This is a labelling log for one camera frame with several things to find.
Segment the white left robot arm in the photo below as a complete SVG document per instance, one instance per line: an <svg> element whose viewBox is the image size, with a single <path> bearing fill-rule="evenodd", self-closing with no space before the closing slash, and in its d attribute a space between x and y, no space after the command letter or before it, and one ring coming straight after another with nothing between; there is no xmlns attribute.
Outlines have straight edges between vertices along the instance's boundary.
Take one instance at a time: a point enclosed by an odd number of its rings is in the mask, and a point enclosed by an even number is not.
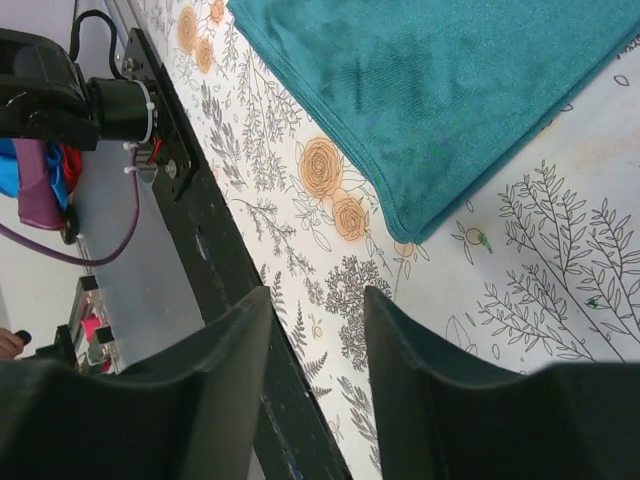
<svg viewBox="0 0 640 480"><path fill-rule="evenodd" d="M148 83L86 80L79 65L43 36L1 30L1 135L93 151L101 140L146 143L156 123Z"/></svg>

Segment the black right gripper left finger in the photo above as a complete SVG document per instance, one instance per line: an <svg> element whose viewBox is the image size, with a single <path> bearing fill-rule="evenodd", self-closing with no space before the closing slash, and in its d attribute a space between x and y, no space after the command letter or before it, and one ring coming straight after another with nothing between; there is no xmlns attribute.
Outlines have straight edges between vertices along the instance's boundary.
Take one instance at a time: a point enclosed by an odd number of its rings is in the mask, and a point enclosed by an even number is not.
<svg viewBox="0 0 640 480"><path fill-rule="evenodd" d="M117 375L1 365L5 479L244 479L272 325L257 287L215 322Z"/></svg>

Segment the teal cloth napkin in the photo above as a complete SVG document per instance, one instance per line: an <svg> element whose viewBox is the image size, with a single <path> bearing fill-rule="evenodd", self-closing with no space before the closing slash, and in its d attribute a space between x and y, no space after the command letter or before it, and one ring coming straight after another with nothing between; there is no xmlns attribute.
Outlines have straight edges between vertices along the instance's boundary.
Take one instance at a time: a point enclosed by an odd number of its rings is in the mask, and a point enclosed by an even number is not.
<svg viewBox="0 0 640 480"><path fill-rule="evenodd" d="M639 31L635 1L232 1L236 28L426 240Z"/></svg>

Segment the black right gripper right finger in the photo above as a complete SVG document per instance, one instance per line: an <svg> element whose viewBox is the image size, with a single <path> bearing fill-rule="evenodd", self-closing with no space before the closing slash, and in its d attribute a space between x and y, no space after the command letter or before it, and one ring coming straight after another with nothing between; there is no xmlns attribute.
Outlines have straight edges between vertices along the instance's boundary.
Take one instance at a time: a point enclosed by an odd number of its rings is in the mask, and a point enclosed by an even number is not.
<svg viewBox="0 0 640 480"><path fill-rule="evenodd" d="M387 479L635 479L639 367L554 363L521 375L367 287L364 320Z"/></svg>

